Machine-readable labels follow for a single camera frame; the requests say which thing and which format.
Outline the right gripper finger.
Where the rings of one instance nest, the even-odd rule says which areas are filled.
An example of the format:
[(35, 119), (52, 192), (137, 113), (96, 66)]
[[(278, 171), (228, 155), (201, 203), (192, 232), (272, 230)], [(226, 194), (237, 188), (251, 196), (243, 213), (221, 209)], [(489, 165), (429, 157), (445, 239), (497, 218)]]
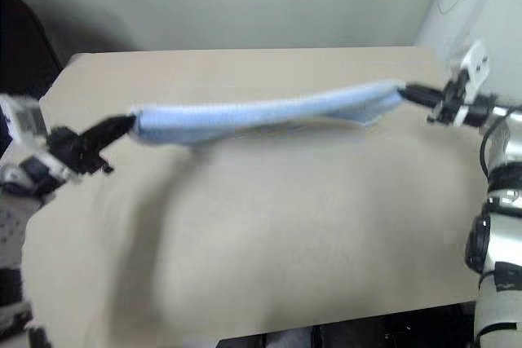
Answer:
[(441, 90), (420, 84), (408, 84), (405, 87), (405, 95), (409, 100), (441, 100), (443, 98)]
[(437, 104), (441, 101), (441, 100), (409, 100), (408, 97), (405, 95), (405, 90), (401, 91), (401, 97), (403, 99), (409, 101), (410, 103), (423, 106), (430, 110), (433, 110), (437, 106)]

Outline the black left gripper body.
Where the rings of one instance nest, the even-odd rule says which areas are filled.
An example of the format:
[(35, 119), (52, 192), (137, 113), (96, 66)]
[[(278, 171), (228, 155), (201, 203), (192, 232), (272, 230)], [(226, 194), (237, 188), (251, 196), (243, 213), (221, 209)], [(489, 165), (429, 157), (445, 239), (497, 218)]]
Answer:
[(114, 168), (100, 155), (113, 142), (107, 134), (89, 129), (77, 134), (67, 127), (54, 128), (46, 143), (49, 153), (75, 174), (111, 174)]

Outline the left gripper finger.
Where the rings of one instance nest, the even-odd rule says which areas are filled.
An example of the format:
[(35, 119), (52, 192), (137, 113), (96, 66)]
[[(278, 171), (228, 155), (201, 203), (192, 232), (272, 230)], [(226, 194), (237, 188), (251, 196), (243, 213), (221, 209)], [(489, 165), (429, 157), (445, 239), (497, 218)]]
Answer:
[(99, 155), (111, 143), (127, 134), (134, 120), (104, 120), (92, 128), (92, 151)]
[(128, 133), (135, 123), (134, 115), (108, 117), (82, 132), (87, 139), (118, 139)]

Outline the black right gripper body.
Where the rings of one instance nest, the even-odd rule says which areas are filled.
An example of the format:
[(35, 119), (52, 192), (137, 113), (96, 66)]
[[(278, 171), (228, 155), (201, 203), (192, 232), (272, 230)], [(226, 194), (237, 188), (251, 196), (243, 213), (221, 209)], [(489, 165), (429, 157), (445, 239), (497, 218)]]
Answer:
[(427, 121), (430, 123), (440, 123), (442, 125), (452, 125), (458, 110), (464, 105), (468, 82), (468, 73), (459, 73), (451, 79), (442, 90), (441, 99), (428, 116)]

